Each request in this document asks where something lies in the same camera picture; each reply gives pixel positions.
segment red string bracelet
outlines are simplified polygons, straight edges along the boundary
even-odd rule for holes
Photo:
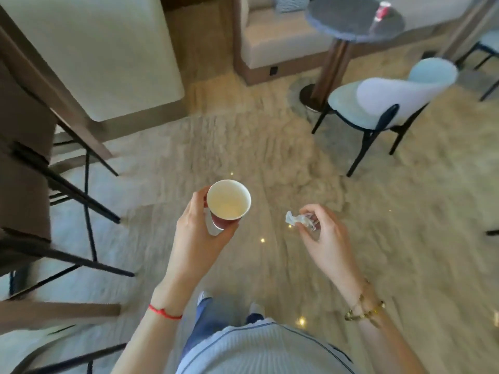
[[[159,310],[157,308],[154,308],[153,305],[149,305],[149,309],[151,311],[154,311],[156,314],[161,315],[162,317],[167,318],[167,319],[171,319],[171,320],[180,320],[180,319],[182,319],[182,316],[183,316],[183,315],[180,315],[180,316],[169,315],[166,313],[166,311],[164,309]]]

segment gray table top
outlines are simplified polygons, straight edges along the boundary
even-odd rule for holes
[[[350,42],[381,42],[401,34],[404,18],[393,8],[374,23],[378,7],[376,0],[313,0],[305,17],[317,30]]]

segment round table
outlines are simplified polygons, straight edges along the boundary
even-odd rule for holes
[[[352,43],[390,40],[404,31],[402,15],[391,8],[379,22],[374,21],[379,2],[375,0],[313,0],[305,18],[317,30],[336,39],[331,44],[315,84],[300,91],[300,101],[310,110],[322,111],[329,94],[341,85],[351,58]]]

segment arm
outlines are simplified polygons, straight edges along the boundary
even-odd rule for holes
[[[314,240],[303,225],[298,224],[297,227],[314,262],[336,285],[346,303],[353,308],[354,315],[363,314],[378,306],[380,300],[373,286],[366,283],[355,262],[345,225],[331,210],[321,205],[307,205],[300,210],[300,214],[308,212],[313,213],[320,223],[319,240]],[[357,304],[361,293],[364,300]],[[377,373],[426,373],[384,309],[370,320],[348,323],[358,323]]]
[[[193,194],[177,222],[165,278],[153,292],[151,305],[180,316],[199,281],[234,236],[235,223],[217,236],[206,227],[203,198],[209,187]],[[178,320],[147,310],[111,374],[161,374],[172,350]]]

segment hand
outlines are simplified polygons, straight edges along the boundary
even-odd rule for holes
[[[301,223],[296,226],[305,247],[315,264],[336,285],[346,301],[356,301],[365,283],[355,262],[346,226],[327,207],[309,204],[300,214],[313,213],[320,229],[319,240],[315,240]]]
[[[182,313],[192,291],[213,266],[239,226],[236,222],[217,236],[209,234],[203,210],[208,190],[209,186],[195,192],[178,219],[166,275],[153,295],[153,300],[159,306],[165,302],[162,298],[176,298],[177,310],[172,310],[176,314],[179,311]]]

